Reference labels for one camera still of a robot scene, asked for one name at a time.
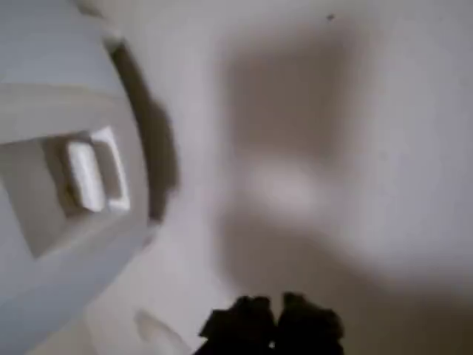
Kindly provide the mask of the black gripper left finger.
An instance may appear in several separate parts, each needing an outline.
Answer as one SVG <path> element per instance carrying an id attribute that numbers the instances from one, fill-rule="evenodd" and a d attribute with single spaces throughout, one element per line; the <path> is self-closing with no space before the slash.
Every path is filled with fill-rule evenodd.
<path id="1" fill-rule="evenodd" d="M 241 296 L 226 309 L 214 309 L 201 327 L 204 343 L 194 352 L 216 354 L 272 354 L 276 323 L 265 296 Z"/>

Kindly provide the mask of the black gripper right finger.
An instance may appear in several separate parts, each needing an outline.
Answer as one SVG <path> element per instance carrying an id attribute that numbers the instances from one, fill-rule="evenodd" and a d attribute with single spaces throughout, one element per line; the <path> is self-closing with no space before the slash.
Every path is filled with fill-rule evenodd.
<path id="1" fill-rule="evenodd" d="M 344 326 L 330 308 L 309 301 L 305 295 L 285 292 L 275 334 L 276 354 L 342 355 Z"/>

